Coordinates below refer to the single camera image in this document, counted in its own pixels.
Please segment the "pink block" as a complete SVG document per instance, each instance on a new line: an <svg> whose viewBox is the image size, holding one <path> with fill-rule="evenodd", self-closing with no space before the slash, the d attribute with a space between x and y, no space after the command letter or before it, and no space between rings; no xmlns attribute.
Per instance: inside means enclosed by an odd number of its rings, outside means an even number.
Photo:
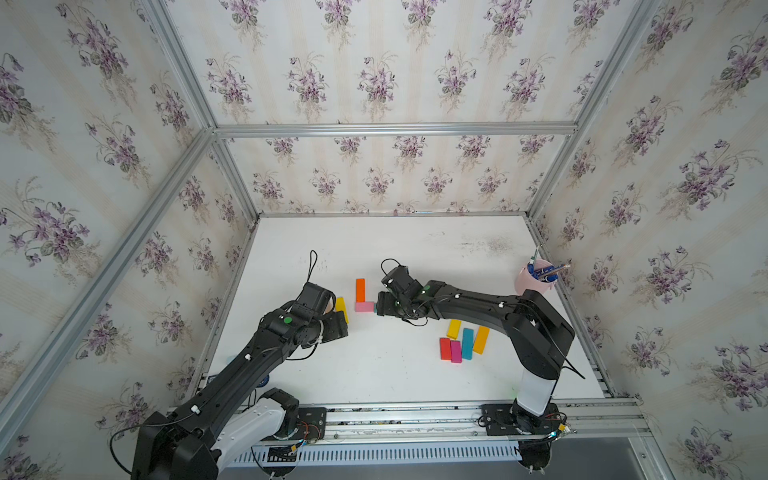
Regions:
<svg viewBox="0 0 768 480"><path fill-rule="evenodd" d="M359 313L374 313L376 306L374 302L356 302L354 310Z"/></svg>

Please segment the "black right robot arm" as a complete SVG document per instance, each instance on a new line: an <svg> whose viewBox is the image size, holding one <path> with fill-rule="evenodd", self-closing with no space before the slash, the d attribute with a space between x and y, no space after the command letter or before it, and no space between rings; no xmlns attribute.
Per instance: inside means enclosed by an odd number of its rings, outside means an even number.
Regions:
<svg viewBox="0 0 768 480"><path fill-rule="evenodd" d="M542 418L552 400L576 334L569 323L539 292L491 295L459 289L442 281L425 284L404 265L387 272L375 312L407 323L419 319L460 320L506 334L524 368L515 400L518 409Z"/></svg>

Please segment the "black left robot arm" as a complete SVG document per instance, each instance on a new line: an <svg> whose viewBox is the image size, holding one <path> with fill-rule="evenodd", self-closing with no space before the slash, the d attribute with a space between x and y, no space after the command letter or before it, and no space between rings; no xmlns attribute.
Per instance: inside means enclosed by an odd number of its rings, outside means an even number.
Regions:
<svg viewBox="0 0 768 480"><path fill-rule="evenodd" d="M234 360L171 413L152 413L139 427L129 475L133 479L215 479L232 459L280 431L297 400L270 391L254 413L241 404L298 348L344 338L348 327L335 294L311 282L298 297L266 313Z"/></svg>

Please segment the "yellow block left group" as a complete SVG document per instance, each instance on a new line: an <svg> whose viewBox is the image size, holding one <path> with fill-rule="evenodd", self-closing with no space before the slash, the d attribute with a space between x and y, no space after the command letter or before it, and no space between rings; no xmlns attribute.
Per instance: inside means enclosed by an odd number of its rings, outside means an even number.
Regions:
<svg viewBox="0 0 768 480"><path fill-rule="evenodd" d="M341 312L343 314L343 318L344 318L345 322L349 323L349 317L348 317L348 313L347 313L347 308L346 308L345 300L344 300L343 297L338 297L336 299L335 311L336 312Z"/></svg>

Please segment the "yellow block group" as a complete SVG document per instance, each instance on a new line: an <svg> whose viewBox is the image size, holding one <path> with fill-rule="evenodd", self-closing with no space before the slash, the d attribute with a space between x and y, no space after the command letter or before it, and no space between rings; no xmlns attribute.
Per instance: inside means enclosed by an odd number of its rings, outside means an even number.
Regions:
<svg viewBox="0 0 768 480"><path fill-rule="evenodd" d="M344 318L345 322L349 323L349 317L348 317L348 313L347 313L347 308L346 308L345 300L344 300L343 297L338 297L336 299L335 311L336 312L341 312L343 314L343 318Z"/></svg>
<svg viewBox="0 0 768 480"><path fill-rule="evenodd" d="M451 340L457 340L461 331L461 324L462 322L460 320L450 320L446 332L446 337Z"/></svg>

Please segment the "yellow block right group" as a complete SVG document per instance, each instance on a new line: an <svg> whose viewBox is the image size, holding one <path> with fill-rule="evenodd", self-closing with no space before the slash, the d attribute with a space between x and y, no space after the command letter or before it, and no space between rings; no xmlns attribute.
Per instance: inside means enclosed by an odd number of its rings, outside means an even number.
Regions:
<svg viewBox="0 0 768 480"><path fill-rule="evenodd" d="M457 340L461 331L461 324L462 322L460 320L450 320L446 332L446 337L451 340Z"/></svg>

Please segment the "red block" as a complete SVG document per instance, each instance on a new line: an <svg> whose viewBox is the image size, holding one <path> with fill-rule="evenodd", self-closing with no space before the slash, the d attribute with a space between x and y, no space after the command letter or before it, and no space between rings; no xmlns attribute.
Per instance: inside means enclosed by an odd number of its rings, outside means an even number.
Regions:
<svg viewBox="0 0 768 480"><path fill-rule="evenodd" d="M443 337L439 339L439 353L441 360L452 360L451 340L449 338Z"/></svg>

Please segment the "magenta block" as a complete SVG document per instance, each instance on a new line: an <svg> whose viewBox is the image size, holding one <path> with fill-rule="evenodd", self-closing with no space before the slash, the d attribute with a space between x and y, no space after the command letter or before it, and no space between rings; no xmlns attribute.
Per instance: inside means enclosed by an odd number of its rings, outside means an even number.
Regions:
<svg viewBox="0 0 768 480"><path fill-rule="evenodd" d="M458 340L450 341L450 361L454 364L460 364L463 361L462 345Z"/></svg>

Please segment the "teal block right group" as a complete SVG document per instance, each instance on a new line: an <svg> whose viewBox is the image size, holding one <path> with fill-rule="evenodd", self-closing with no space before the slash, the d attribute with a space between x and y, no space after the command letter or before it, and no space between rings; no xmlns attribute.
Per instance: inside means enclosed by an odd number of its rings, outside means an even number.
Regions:
<svg viewBox="0 0 768 480"><path fill-rule="evenodd" d="M474 340L475 331L471 328L464 328L461 340L461 355L463 360L470 361L473 358Z"/></svg>

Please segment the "amber orange block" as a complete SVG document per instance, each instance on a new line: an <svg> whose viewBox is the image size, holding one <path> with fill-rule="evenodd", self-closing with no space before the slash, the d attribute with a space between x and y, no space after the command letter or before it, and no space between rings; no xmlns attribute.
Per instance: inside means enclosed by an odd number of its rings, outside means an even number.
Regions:
<svg viewBox="0 0 768 480"><path fill-rule="evenodd" d="M489 333L490 333L490 329L488 327L479 327L478 328L478 330L476 332L476 335L475 335L474 343L473 343L473 352L474 353L476 353L478 355L482 355L484 353L485 348L486 348L486 344L487 344L487 340L488 340L488 337L489 337Z"/></svg>

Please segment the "pink pen cup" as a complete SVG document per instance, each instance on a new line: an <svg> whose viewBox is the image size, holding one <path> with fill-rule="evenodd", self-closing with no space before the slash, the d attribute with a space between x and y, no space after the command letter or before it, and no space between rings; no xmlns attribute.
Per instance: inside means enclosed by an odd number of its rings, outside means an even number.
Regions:
<svg viewBox="0 0 768 480"><path fill-rule="evenodd" d="M529 261L519 272L514 288L518 295L522 295L526 290L537 291L539 293L546 293L549 290L553 290L557 283L557 276L551 277L546 274L541 277L536 276L535 273L539 270L551 271L554 265L543 259L536 259Z"/></svg>

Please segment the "white vent grille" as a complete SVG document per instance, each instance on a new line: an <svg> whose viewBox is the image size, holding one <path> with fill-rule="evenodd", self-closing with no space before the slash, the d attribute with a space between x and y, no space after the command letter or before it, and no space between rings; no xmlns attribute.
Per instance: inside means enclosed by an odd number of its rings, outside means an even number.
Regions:
<svg viewBox="0 0 768 480"><path fill-rule="evenodd" d="M379 444L316 444L290 454L276 447L252 447L232 468L291 468L325 466L407 465L520 461L516 441L416 442Z"/></svg>

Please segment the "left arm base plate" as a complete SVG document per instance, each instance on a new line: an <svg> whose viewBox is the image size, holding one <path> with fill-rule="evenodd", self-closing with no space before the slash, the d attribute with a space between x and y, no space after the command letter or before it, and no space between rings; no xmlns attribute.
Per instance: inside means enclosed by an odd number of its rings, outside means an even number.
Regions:
<svg viewBox="0 0 768 480"><path fill-rule="evenodd" d="M316 442L325 437L328 410L324 407L299 407L287 414L276 434L264 438L264 441Z"/></svg>

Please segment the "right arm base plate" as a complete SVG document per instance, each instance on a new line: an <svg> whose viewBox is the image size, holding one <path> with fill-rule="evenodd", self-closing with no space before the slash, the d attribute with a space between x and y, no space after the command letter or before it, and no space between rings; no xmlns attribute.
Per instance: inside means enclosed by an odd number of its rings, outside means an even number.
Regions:
<svg viewBox="0 0 768 480"><path fill-rule="evenodd" d="M565 430L567 415L554 403L549 403L542 415L534 415L516 401L511 404L483 404L476 420L488 436L543 435L557 437Z"/></svg>

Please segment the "aluminium front rail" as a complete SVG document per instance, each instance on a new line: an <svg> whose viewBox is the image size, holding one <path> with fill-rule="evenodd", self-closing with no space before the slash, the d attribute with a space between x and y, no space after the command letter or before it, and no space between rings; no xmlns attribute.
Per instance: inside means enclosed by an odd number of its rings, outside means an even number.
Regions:
<svg viewBox="0 0 768 480"><path fill-rule="evenodd" d="M242 417L244 414L256 412L258 404L266 395L249 408L237 410L236 415ZM477 425L476 420L481 414L483 404L496 403L463 401L302 406L298 402L297 407L289 412L295 412L299 407L326 408L328 413L325 437L316 441L325 444L462 442L486 439L552 443L569 437L643 438L651 434L650 426L634 400L597 398L557 399L552 402L567 415L565 430L557 437L488 436L485 430ZM294 445L299 442L260 439L250 446L259 443Z"/></svg>

